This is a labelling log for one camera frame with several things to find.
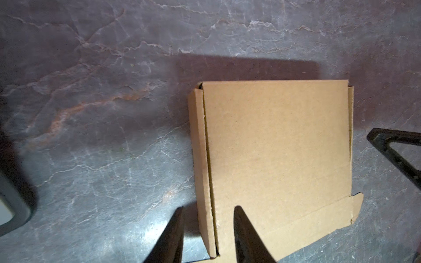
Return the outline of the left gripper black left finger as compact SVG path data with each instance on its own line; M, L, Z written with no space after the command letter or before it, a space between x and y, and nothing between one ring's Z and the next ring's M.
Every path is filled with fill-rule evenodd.
M182 262L184 219L184 207L177 208L144 263Z

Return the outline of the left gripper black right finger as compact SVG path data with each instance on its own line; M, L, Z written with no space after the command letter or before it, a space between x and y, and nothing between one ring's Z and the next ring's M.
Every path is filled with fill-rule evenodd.
M234 209L234 236L238 263L275 263L241 206Z

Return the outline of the brown cardboard box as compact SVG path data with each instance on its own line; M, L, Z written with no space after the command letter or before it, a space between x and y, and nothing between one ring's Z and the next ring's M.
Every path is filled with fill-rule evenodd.
M198 223L212 263L236 260L234 209L280 260L355 223L347 80L210 81L188 95Z

